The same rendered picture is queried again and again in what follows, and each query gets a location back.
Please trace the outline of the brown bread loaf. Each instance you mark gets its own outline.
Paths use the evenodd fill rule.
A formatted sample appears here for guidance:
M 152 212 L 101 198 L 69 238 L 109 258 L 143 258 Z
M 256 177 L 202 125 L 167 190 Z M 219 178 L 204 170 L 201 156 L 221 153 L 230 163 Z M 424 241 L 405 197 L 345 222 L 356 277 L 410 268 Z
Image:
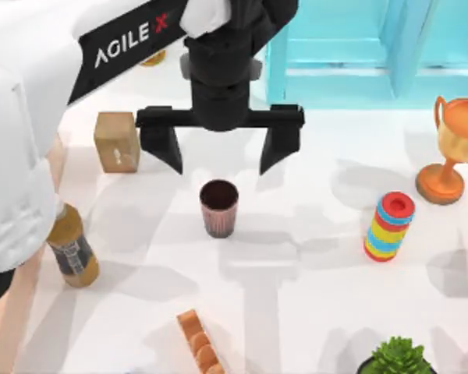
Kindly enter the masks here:
M 194 309 L 177 315 L 177 321 L 201 374 L 227 374 Z

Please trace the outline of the light blue rack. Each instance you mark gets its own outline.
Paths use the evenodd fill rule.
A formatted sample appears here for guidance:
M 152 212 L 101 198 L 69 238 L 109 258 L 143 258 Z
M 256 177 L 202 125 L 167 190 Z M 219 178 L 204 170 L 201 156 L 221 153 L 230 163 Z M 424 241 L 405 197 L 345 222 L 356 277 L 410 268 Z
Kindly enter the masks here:
M 428 108 L 468 97 L 468 0 L 300 0 L 259 92 L 309 108 Z

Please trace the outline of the golden round object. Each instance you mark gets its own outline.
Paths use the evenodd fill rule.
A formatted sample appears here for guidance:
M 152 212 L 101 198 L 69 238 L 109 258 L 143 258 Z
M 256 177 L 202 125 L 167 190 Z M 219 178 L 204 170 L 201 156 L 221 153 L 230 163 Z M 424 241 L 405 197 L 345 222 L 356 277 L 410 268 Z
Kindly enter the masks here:
M 146 67 L 156 66 L 165 60 L 165 56 L 166 56 L 166 50 L 161 50 L 157 52 L 156 54 L 152 55 L 150 58 L 141 62 L 140 65 L 146 66 Z

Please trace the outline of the brown cardboard box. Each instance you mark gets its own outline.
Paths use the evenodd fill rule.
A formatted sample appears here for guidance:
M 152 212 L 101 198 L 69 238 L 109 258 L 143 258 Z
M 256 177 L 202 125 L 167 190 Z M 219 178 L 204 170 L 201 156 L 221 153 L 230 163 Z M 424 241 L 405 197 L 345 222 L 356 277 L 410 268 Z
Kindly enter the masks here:
M 140 141 L 132 112 L 99 112 L 94 143 L 105 173 L 135 173 Z

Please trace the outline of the stack of coloured rings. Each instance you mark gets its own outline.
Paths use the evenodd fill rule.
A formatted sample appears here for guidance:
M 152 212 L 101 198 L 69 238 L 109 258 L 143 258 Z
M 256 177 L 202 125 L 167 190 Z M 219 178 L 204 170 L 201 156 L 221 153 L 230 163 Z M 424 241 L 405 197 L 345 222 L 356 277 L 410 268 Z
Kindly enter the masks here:
M 365 253 L 374 261 L 393 259 L 413 219 L 415 204 L 403 192 L 384 194 L 378 201 L 363 241 Z

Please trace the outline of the brown bottle with dark label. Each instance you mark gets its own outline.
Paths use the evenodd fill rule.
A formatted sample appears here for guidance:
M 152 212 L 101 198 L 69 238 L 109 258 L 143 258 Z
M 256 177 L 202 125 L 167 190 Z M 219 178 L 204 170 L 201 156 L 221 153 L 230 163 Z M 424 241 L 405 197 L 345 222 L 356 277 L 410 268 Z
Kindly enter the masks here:
M 53 228 L 46 239 L 65 282 L 74 288 L 85 288 L 98 278 L 98 259 L 84 233 L 78 210 L 59 200 Z

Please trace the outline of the green plant in dark pot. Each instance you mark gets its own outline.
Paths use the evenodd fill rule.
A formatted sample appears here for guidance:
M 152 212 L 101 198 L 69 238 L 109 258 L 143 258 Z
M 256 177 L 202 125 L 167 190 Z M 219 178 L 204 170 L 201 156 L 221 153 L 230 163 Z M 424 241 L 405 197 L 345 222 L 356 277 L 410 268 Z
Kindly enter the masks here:
M 360 364 L 356 374 L 437 374 L 424 357 L 424 346 L 411 338 L 391 337 L 381 342 Z

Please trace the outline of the pink ribbed cup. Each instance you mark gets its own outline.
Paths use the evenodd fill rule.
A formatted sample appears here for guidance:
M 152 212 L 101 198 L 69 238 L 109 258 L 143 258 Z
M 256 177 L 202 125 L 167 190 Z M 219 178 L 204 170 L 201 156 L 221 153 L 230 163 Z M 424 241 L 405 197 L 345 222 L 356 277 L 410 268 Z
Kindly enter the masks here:
M 200 190 L 200 205 L 206 232 L 212 238 L 227 238 L 234 232 L 239 193 L 224 179 L 213 179 Z

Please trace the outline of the orange trophy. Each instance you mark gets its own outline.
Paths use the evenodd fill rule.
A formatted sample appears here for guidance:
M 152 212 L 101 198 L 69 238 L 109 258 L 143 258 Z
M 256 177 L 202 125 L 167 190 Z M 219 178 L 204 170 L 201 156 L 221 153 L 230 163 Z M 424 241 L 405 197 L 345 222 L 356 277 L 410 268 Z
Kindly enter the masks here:
M 437 97 L 434 123 L 438 132 L 438 149 L 443 164 L 429 164 L 416 177 L 416 187 L 426 201 L 449 205 L 463 195 L 465 182 L 455 170 L 456 164 L 468 164 L 468 98 L 446 101 Z

